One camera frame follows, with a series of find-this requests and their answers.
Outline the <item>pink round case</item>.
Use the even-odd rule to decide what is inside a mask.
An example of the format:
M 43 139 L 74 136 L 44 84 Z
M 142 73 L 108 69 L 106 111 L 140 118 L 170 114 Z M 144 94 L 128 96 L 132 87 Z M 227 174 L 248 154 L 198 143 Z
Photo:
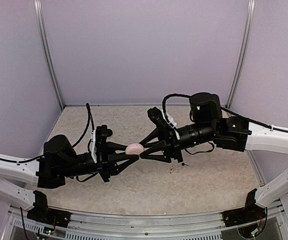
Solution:
M 144 147 L 139 143 L 132 143 L 125 149 L 127 155 L 140 155 L 144 151 Z

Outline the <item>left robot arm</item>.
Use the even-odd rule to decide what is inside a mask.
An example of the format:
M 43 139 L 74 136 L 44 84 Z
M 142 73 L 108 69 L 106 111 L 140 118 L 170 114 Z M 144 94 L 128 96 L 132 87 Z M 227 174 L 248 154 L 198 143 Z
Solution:
M 18 181 L 41 189 L 56 189 L 67 178 L 100 175 L 108 182 L 111 176 L 139 159 L 137 154 L 126 154 L 126 146 L 107 142 L 105 137 L 92 140 L 91 150 L 77 154 L 68 138 L 59 134 L 44 143 L 42 155 L 24 159 L 0 154 L 0 196 L 12 205 L 34 212 L 42 222 L 50 222 L 53 210 L 47 197 L 40 191 L 28 190 L 12 183 Z

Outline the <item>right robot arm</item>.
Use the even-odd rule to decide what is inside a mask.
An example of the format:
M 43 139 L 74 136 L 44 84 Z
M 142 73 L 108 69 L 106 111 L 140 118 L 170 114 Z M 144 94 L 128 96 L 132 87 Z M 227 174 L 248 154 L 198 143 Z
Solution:
M 166 101 L 171 97 L 187 98 L 190 104 L 192 124 L 177 127 L 166 112 Z M 169 163 L 171 159 L 183 161 L 182 150 L 211 142 L 224 150 L 268 151 L 288 155 L 288 128 L 272 125 L 232 113 L 223 118 L 224 108 L 219 96 L 207 92 L 194 95 L 173 93 L 162 102 L 162 110 L 151 108 L 148 117 L 156 129 L 140 144 L 146 149 L 140 154 L 142 159 Z M 288 193 L 288 168 L 266 185 L 249 192 L 245 206 L 240 210 L 240 218 L 250 222 L 274 200 Z

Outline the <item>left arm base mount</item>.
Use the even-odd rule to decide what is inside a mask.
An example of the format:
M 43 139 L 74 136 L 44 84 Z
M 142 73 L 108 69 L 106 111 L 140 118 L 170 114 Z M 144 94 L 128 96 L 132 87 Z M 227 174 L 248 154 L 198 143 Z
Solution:
M 33 208 L 28 211 L 27 218 L 44 224 L 67 228 L 71 213 L 69 211 L 53 208 L 48 208 L 47 210 Z

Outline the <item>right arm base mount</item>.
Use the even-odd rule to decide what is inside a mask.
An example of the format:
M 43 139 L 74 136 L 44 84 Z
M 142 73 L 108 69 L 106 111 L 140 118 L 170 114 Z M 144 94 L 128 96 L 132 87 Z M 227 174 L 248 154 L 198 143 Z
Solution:
M 232 227 L 266 218 L 266 208 L 257 206 L 226 210 L 222 213 L 226 227 Z

